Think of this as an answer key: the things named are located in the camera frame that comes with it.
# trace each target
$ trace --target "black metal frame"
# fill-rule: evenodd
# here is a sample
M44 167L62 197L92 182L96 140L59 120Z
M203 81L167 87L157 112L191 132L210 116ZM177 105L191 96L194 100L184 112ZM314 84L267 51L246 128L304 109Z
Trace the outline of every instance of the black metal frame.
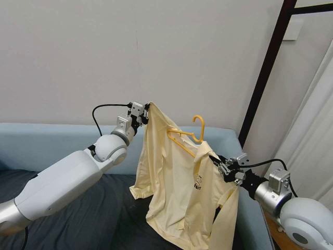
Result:
M257 112L260 99L264 93L268 78L271 74L277 53L281 47L281 43L286 33L291 16L298 14L333 11L333 3L295 8L296 2L297 0L284 0L282 4L282 8L277 19L271 41L268 46L266 56L257 79L257 83L255 85L251 101L239 133L238 139L241 147L244 146L246 138L249 134L255 113Z

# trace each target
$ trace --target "gray sofa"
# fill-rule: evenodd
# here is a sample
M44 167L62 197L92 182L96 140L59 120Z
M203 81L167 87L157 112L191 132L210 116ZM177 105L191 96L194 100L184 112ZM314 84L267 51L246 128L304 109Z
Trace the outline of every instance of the gray sofa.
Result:
M114 126L101 126L103 134ZM200 133L199 127L182 127ZM0 202L14 198L36 172L68 154L93 144L95 126L0 123ZM204 139L217 154L239 155L231 129L205 128ZM128 187L135 181L143 143L139 129L125 161L59 213L29 226L26 249L179 249L145 222L150 198L134 200ZM274 249L262 210L240 189L233 249ZM0 237L0 249L19 249L24 233Z

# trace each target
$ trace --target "cream t-shirt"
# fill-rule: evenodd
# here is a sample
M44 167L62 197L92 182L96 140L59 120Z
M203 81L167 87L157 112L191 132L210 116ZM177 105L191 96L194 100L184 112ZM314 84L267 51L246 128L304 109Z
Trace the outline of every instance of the cream t-shirt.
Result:
M136 181L135 199L153 195L146 216L163 238L182 249L232 249L238 189L225 183L209 155L218 158L207 142L194 144L171 133L195 153L195 158L167 136L179 127L150 103ZM214 221L215 210L221 210Z

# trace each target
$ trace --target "wooden floor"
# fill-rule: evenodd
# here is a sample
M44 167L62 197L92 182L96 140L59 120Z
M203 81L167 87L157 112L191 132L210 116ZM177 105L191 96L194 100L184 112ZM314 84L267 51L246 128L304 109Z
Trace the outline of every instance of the wooden floor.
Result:
M303 249L300 246L296 245L293 241L289 239L289 237L284 232L279 232L278 225L271 220L271 218L266 215L266 220L268 227L270 228L271 235L275 242L278 244L278 246L281 248L281 250L299 250Z

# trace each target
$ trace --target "white wall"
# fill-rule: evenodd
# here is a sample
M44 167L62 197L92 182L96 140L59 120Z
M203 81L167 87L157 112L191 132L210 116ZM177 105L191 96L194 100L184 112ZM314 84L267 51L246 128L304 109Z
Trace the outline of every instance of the white wall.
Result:
M297 6L324 3L298 1ZM281 46L244 147L253 162L275 156L333 39L333 13L294 18L303 18L304 26L296 41L284 41Z
M98 104L155 101L179 125L201 114L239 132L282 2L3 0L0 121L93 124ZM281 141L332 23L306 17L283 44L246 144L252 159ZM96 117L115 124L119 112Z

